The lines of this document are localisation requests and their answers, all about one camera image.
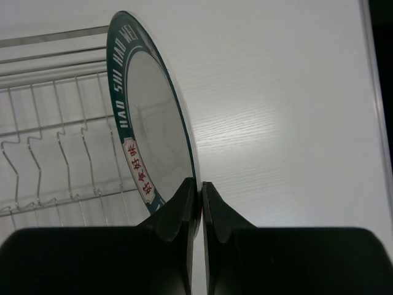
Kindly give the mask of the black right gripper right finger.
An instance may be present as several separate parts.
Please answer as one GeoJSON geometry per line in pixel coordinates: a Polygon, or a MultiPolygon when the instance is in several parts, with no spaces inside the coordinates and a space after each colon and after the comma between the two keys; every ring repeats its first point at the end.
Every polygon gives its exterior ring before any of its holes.
{"type": "Polygon", "coordinates": [[[209,294],[391,294],[392,262],[360,227],[257,227],[202,188],[209,294]]]}

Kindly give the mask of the green rim lettered plate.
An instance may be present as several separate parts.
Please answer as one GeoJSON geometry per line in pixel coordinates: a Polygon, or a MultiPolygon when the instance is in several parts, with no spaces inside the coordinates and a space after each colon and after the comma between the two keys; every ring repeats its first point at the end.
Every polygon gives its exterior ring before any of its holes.
{"type": "Polygon", "coordinates": [[[149,213],[185,179],[201,190],[195,136],[182,89],[151,30],[126,10],[112,17],[106,39],[112,110],[123,154],[149,213]]]}

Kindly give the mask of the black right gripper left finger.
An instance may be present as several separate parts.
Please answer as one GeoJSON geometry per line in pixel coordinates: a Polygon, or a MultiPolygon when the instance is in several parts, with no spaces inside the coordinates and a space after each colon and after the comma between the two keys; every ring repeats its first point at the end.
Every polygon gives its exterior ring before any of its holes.
{"type": "Polygon", "coordinates": [[[37,227],[1,246],[2,294],[190,294],[197,190],[137,226],[37,227]]]}

